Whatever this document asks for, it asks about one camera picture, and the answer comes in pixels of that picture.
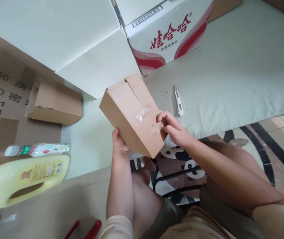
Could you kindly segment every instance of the yellow plastic jug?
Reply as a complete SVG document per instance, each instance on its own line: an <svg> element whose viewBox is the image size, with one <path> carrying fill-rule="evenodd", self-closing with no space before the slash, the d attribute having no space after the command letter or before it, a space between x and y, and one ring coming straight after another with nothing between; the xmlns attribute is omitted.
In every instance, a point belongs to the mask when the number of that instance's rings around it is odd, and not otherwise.
<svg viewBox="0 0 284 239"><path fill-rule="evenodd" d="M69 165L68 155L21 159L0 165L0 208L58 185L65 178Z"/></svg>

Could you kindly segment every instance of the plastic bottle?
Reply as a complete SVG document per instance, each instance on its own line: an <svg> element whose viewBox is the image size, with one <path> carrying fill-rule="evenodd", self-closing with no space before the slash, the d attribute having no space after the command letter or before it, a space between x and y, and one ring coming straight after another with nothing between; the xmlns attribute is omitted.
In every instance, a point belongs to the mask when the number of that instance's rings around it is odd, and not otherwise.
<svg viewBox="0 0 284 239"><path fill-rule="evenodd" d="M58 185L65 178L69 165L68 155L20 159L1 164L0 208L29 199Z"/></svg>
<svg viewBox="0 0 284 239"><path fill-rule="evenodd" d="M6 157L30 155L32 157L41 157L49 155L61 155L70 151L70 144L49 144L39 143L35 145L12 145L5 151Z"/></svg>

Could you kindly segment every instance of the person's left hand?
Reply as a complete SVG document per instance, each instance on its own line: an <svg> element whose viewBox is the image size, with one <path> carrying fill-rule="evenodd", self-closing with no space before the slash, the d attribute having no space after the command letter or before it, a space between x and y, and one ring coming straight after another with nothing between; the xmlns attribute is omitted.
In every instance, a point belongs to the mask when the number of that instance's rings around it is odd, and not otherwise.
<svg viewBox="0 0 284 239"><path fill-rule="evenodd" d="M120 131L118 128L115 128L112 132L112 141L113 141L113 153L125 153L129 152L129 147L125 144L123 139L120 136Z"/></svg>

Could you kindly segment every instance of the sleeve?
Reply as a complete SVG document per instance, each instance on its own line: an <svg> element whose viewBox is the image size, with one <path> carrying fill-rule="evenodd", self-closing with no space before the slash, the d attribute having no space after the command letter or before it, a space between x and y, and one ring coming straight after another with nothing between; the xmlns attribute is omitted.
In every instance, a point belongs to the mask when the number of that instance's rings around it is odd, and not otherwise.
<svg viewBox="0 0 284 239"><path fill-rule="evenodd" d="M253 218L266 239L284 239L284 206L270 204L257 207Z"/></svg>
<svg viewBox="0 0 284 239"><path fill-rule="evenodd" d="M133 226L125 216L112 216L99 239L133 239Z"/></svg>

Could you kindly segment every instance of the shorts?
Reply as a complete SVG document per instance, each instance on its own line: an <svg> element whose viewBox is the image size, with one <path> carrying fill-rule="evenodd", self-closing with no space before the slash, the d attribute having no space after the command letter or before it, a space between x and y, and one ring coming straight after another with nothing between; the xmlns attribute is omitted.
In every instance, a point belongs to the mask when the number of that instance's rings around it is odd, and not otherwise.
<svg viewBox="0 0 284 239"><path fill-rule="evenodd" d="M200 191L200 207L210 214L236 238L264 238L257 224L250 218L219 200L203 185ZM165 198L153 224L141 239L159 239L171 226L181 223L185 214L178 206Z"/></svg>

